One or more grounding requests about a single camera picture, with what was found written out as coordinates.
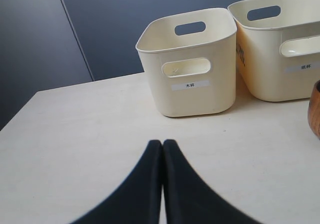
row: wooden bowl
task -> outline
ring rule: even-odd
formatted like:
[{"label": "wooden bowl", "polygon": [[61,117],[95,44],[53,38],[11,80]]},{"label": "wooden bowl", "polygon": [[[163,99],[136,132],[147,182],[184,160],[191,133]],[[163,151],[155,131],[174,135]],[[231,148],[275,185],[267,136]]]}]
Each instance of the wooden bowl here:
[{"label": "wooden bowl", "polygon": [[308,108],[308,122],[313,133],[320,138],[320,80],[315,83]]}]

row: plastic storage bin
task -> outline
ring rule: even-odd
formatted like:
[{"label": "plastic storage bin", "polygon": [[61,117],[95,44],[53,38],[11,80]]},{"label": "plastic storage bin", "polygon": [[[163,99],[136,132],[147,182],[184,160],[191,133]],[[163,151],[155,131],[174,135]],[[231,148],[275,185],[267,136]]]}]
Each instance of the plastic storage bin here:
[{"label": "plastic storage bin", "polygon": [[[199,32],[177,34],[200,24]],[[236,97],[237,26],[224,8],[155,20],[136,44],[159,112],[170,117],[211,114]]]},{"label": "plastic storage bin", "polygon": [[319,7],[320,0],[243,0],[228,7],[238,27],[238,69],[252,95],[310,97],[320,78]]}]

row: black rubber pad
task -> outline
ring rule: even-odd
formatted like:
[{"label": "black rubber pad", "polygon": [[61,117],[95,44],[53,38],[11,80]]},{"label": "black rubber pad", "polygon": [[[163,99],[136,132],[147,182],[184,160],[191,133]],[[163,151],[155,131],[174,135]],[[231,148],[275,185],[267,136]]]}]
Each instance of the black rubber pad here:
[{"label": "black rubber pad", "polygon": [[163,153],[168,224],[259,224],[214,192],[190,166],[176,141],[166,140]]},{"label": "black rubber pad", "polygon": [[125,181],[101,204],[73,224],[158,224],[162,170],[161,142],[150,141]]}]

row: white table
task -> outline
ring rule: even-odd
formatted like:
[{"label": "white table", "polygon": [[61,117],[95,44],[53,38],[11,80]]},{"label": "white table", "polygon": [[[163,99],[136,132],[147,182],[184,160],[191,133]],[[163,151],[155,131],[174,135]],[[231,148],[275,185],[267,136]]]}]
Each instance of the white table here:
[{"label": "white table", "polygon": [[268,103],[239,77],[237,86],[228,111],[175,119],[157,112],[144,74],[37,93],[0,132],[0,223],[73,221],[117,188],[150,139],[167,138],[259,221],[320,223],[320,141],[308,100]]}]

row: dark gray wall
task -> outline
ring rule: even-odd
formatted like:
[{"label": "dark gray wall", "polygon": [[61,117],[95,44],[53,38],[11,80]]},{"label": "dark gray wall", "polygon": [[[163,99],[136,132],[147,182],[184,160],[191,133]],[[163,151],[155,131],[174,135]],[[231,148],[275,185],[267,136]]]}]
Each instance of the dark gray wall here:
[{"label": "dark gray wall", "polygon": [[60,0],[0,0],[0,130],[37,91],[91,80]]},{"label": "dark gray wall", "polygon": [[135,44],[151,21],[236,1],[64,0],[96,79],[142,72]]}]

